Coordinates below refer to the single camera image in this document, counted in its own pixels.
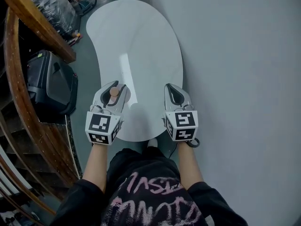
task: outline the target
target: marble tabletop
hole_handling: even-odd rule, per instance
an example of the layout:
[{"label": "marble tabletop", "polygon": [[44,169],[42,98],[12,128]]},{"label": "marble tabletop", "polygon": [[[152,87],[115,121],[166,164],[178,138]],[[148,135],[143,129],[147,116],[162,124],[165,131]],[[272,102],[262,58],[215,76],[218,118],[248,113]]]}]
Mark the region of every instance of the marble tabletop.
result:
[{"label": "marble tabletop", "polygon": [[119,81],[131,93],[117,137],[138,142],[160,135],[166,129],[164,86],[182,87],[183,82],[180,46],[168,21],[147,3],[118,0],[91,15],[87,33],[96,50],[101,86]]}]

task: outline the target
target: white marker cube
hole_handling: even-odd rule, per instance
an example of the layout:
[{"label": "white marker cube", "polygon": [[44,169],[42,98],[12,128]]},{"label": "white marker cube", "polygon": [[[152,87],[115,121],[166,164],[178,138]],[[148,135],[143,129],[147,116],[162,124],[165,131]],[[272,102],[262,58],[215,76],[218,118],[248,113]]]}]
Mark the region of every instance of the white marker cube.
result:
[{"label": "white marker cube", "polygon": [[87,112],[85,131],[90,142],[111,145],[120,129],[120,116]]},{"label": "white marker cube", "polygon": [[191,141],[198,130],[198,112],[166,112],[165,127],[173,141]]}]

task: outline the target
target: kidney-shaped table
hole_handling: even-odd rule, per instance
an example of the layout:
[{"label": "kidney-shaped table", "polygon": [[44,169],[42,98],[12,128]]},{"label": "kidney-shaped table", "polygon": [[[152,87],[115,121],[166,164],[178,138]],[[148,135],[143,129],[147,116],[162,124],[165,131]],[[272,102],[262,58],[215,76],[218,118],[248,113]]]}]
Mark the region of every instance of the kidney-shaped table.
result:
[{"label": "kidney-shaped table", "polygon": [[138,142],[160,135],[166,129],[164,86],[182,87],[183,82],[180,46],[168,21],[147,3],[118,0],[91,15],[87,33],[96,50],[101,85],[119,81],[130,90],[117,137]]}]

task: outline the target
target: plastic wrap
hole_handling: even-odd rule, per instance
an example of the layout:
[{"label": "plastic wrap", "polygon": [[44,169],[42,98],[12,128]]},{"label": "plastic wrap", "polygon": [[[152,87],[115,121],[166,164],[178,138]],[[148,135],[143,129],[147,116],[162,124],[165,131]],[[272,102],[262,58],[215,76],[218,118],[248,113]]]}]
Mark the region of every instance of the plastic wrap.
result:
[{"label": "plastic wrap", "polygon": [[78,18],[68,0],[33,0],[33,2],[63,38],[71,38]]}]

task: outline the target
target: shoe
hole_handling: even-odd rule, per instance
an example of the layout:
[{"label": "shoe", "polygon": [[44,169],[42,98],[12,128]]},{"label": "shoe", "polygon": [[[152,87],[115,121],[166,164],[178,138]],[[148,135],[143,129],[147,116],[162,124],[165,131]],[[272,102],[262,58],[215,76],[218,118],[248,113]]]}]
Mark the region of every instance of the shoe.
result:
[{"label": "shoe", "polygon": [[148,144],[147,144],[147,147],[149,146],[153,146],[153,147],[158,147],[158,141],[156,138],[153,138],[151,140],[149,140]]}]

